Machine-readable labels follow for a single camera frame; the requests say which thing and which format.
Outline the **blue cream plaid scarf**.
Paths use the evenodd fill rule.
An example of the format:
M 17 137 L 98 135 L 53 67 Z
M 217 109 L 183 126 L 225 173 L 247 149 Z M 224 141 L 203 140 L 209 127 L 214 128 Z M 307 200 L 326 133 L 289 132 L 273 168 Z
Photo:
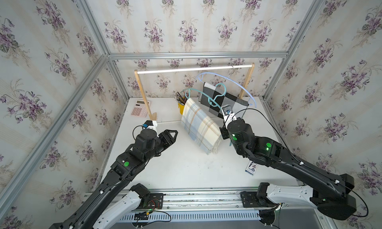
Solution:
M 217 153 L 222 140 L 220 128 L 191 98 L 185 103 L 181 124 L 206 154 Z

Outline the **black white checkered scarf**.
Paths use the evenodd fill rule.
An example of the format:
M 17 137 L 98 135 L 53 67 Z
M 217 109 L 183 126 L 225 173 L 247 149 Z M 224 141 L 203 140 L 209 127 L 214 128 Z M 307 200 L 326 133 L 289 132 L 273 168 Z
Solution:
M 221 85 L 216 87 L 205 82 L 203 85 L 203 93 L 204 94 L 201 94 L 199 97 L 199 102 L 201 103 L 201 105 L 206 106 L 212 115 L 217 116 L 221 119 L 223 119 L 223 113 L 218 106 L 224 107 L 226 105 L 229 105 L 232 107 L 233 112 L 236 112 L 249 106 L 249 103 L 247 101 L 242 100 L 234 95 L 231 95 L 230 93 L 226 93 L 224 96 L 217 97 L 218 95 L 222 95 L 224 93 L 224 89 Z M 208 102 L 209 98 L 206 95 L 214 99 L 218 106 L 211 106 Z

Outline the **light blue clothes hanger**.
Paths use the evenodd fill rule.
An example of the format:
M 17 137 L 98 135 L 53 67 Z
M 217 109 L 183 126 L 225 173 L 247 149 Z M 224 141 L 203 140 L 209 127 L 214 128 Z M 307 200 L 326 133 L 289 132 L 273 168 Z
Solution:
M 250 106 L 254 106 L 255 108 L 257 108 L 257 102 L 255 100 L 255 98 L 253 97 L 253 95 L 250 93 L 250 91 L 248 91 L 246 89 L 246 87 L 244 86 L 244 83 L 240 84 L 232 79 L 230 79 L 229 77 L 226 77 L 224 75 L 221 75 L 221 74 L 217 74 L 217 73 L 213 73 L 213 72 L 203 72 L 203 73 L 200 73 L 197 75 L 197 79 L 200 81 L 200 82 L 203 82 L 204 81 L 204 76 L 205 75 L 212 75 L 214 76 L 214 78 L 218 78 L 220 79 L 220 82 L 219 83 L 223 83 L 222 80 L 225 80 L 225 84 L 229 85 L 231 88 L 234 89 L 234 91 L 238 92 L 238 90 L 242 90 L 244 92 L 244 95 L 247 95 L 250 97 L 250 99 L 252 100 L 253 103 L 250 103 L 249 105 Z

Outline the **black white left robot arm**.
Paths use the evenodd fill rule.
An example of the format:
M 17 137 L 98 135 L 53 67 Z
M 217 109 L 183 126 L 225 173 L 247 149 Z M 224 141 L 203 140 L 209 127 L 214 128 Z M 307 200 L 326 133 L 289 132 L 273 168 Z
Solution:
M 85 203 L 64 222 L 54 223 L 50 228 L 92 229 L 118 193 L 144 170 L 150 159 L 159 157 L 173 145 L 177 135 L 177 130 L 165 130 L 157 134 L 153 129 L 143 129 L 135 143 L 116 158 L 104 180 Z

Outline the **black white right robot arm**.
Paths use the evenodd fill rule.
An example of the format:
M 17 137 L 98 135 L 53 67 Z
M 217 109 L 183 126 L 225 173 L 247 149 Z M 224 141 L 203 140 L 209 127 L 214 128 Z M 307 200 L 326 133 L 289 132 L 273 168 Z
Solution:
M 304 183 L 304 186 L 261 183 L 257 193 L 259 201 L 310 206 L 340 221 L 356 212 L 356 199 L 350 195 L 354 178 L 349 174 L 327 172 L 297 157 L 279 142 L 256 136 L 251 126 L 241 118 L 226 117 L 221 129 L 223 138 L 230 139 L 238 155 Z

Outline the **yellow pencil bucket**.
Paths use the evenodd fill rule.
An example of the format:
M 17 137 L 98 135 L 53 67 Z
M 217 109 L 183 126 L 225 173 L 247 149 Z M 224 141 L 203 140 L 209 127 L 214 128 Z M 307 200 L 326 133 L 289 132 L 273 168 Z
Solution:
M 179 111 L 180 111 L 180 114 L 183 115 L 183 112 L 184 112 L 184 105 L 183 104 L 178 104 L 178 107 L 179 107 Z

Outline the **bunch of pencils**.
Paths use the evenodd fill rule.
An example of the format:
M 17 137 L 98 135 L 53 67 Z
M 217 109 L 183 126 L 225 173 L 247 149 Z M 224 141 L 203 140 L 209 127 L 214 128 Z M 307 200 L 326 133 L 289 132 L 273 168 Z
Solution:
M 187 98 L 185 96 L 182 96 L 179 92 L 176 92 L 176 100 L 179 104 L 185 105 Z

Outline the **pink calculator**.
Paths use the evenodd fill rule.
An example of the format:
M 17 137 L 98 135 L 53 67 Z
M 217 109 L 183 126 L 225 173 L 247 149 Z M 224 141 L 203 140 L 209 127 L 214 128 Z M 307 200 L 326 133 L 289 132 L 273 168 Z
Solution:
M 143 99 L 138 99 L 134 103 L 131 116 L 145 118 L 148 115 L 146 104 Z

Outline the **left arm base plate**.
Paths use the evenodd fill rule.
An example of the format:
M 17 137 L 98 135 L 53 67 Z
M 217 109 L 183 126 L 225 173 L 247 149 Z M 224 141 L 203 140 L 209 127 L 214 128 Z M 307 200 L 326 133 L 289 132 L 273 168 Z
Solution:
M 141 200 L 139 209 L 143 209 L 143 210 L 162 209 L 163 199 L 164 199 L 163 193 L 148 194 L 144 196 L 143 199 Z

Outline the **aluminium frame rail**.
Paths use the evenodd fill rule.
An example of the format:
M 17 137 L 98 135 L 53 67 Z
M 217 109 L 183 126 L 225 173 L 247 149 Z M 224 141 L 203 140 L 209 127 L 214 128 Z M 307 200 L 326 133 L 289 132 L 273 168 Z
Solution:
M 309 198 L 313 189 L 309 186 L 268 186 L 272 202 L 286 207 L 316 208 Z M 168 211 L 207 211 L 240 210 L 243 203 L 242 192 L 257 192 L 257 187 L 242 188 L 192 188 L 192 189 L 151 189 L 150 192 L 164 194 L 162 210 Z

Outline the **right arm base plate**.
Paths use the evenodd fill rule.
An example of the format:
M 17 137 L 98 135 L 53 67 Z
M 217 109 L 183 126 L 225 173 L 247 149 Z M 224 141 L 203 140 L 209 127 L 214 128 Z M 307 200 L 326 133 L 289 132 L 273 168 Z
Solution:
M 257 192 L 254 191 L 242 191 L 240 198 L 244 208 L 262 208 L 268 207 L 268 203 L 265 199 L 257 197 Z

